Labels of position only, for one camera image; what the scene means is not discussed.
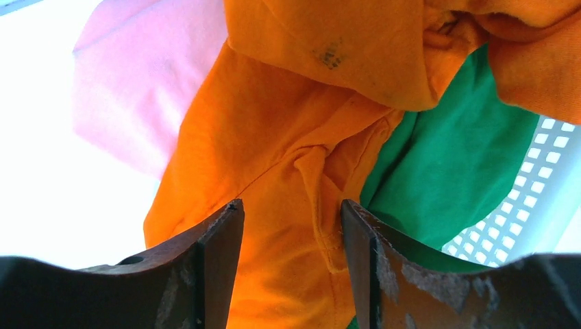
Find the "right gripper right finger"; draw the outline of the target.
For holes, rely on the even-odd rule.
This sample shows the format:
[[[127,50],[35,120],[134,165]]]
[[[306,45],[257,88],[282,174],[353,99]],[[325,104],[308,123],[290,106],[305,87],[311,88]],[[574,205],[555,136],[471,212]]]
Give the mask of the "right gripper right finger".
[[[483,267],[341,204],[360,328],[579,328],[580,256],[533,254]]]

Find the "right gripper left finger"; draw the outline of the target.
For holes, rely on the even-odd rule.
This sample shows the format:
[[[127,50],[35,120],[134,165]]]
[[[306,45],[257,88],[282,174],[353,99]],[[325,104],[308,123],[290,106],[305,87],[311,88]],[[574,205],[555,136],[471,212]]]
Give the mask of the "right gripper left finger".
[[[116,265],[1,258],[2,328],[225,328],[243,237],[239,199]]]

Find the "orange t shirt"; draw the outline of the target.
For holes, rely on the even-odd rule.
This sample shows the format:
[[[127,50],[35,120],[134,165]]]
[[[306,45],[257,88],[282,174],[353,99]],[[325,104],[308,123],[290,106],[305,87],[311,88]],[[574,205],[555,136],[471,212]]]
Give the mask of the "orange t shirt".
[[[228,328],[345,328],[341,238],[405,111],[482,45],[499,98],[580,122],[579,1],[226,1],[227,40],[145,219],[147,247],[240,198]]]

